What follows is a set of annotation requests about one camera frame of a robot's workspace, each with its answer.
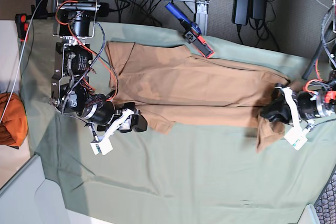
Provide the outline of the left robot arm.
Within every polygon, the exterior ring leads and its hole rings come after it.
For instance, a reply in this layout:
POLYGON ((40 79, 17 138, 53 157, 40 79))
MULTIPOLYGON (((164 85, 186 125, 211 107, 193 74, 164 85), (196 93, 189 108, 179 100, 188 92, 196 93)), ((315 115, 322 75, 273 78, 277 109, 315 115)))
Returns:
POLYGON ((295 126, 301 121, 310 125, 314 120, 335 115, 335 48, 329 44, 335 34, 335 0, 328 6, 320 0, 317 3, 327 9, 321 20, 320 42, 309 62, 302 79, 306 81, 301 91, 293 91, 289 86, 275 86, 275 97, 265 106, 260 115, 271 122, 282 122, 295 126), (325 52, 330 64, 330 73, 323 76, 319 69, 320 56, 325 52))

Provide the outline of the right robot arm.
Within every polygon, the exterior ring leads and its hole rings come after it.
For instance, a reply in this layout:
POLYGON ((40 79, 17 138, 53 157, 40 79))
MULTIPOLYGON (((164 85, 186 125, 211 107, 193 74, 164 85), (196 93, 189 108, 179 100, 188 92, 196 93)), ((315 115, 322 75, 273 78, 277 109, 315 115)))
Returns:
POLYGON ((107 131, 111 126, 121 133, 144 132, 148 123, 134 103, 114 105, 119 78, 115 68, 94 52, 86 39, 95 34, 96 18, 103 10, 100 0, 56 0, 53 36, 56 43, 50 103, 62 115, 83 121, 93 131, 107 131), (93 65, 100 61, 110 71, 114 82, 108 95, 96 93, 89 83, 93 65))

